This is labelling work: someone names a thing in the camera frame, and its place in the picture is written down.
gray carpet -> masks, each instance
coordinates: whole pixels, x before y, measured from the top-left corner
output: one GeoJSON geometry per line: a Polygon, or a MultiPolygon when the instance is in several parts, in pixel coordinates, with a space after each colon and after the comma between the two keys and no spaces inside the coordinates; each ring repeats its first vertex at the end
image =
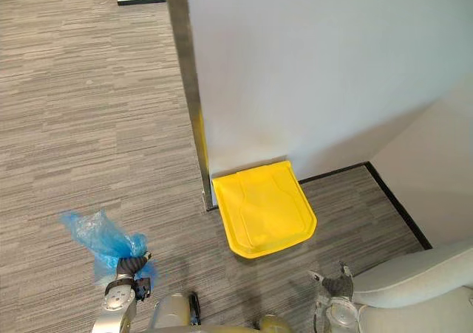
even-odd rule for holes
{"type": "Polygon", "coordinates": [[[103,290],[59,213],[106,209],[142,232],[160,277],[138,307],[194,290],[207,323],[286,317],[308,332],[309,268],[360,272],[421,246],[364,167],[304,185],[311,240],[247,261],[206,213],[165,4],[1,0],[0,330],[89,332],[103,290]]]}

metal door frame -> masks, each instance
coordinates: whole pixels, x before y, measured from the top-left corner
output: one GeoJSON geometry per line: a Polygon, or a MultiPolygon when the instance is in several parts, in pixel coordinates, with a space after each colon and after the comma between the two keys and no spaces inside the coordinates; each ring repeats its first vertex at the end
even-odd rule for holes
{"type": "Polygon", "coordinates": [[[171,17],[174,42],[179,59],[180,73],[183,79],[189,117],[191,118],[200,176],[203,184],[203,200],[206,210],[214,204],[211,195],[210,174],[208,169],[207,144],[205,142],[202,106],[199,95],[199,82],[195,64],[194,42],[192,39],[191,20],[188,0],[167,0],[171,17]]]}

white chair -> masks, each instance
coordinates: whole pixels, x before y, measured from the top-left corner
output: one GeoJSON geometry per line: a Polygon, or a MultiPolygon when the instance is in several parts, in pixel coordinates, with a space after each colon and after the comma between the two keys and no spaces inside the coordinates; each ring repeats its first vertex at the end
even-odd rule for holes
{"type": "Polygon", "coordinates": [[[473,333],[473,238],[394,258],[353,281],[361,333],[473,333]]]}

blue plastic bag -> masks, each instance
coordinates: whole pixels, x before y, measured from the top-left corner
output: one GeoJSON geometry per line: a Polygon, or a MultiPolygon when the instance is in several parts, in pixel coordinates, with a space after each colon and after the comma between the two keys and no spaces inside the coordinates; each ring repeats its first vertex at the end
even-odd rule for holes
{"type": "MultiPolygon", "coordinates": [[[[62,216],[62,222],[71,232],[72,238],[94,254],[97,285],[107,285],[115,279],[120,258],[140,257],[146,252],[144,235],[126,235],[106,217],[103,210],[91,216],[81,216],[70,211],[62,216]]],[[[150,278],[152,287],[155,276],[153,261],[146,263],[136,274],[137,278],[150,278]]]]}

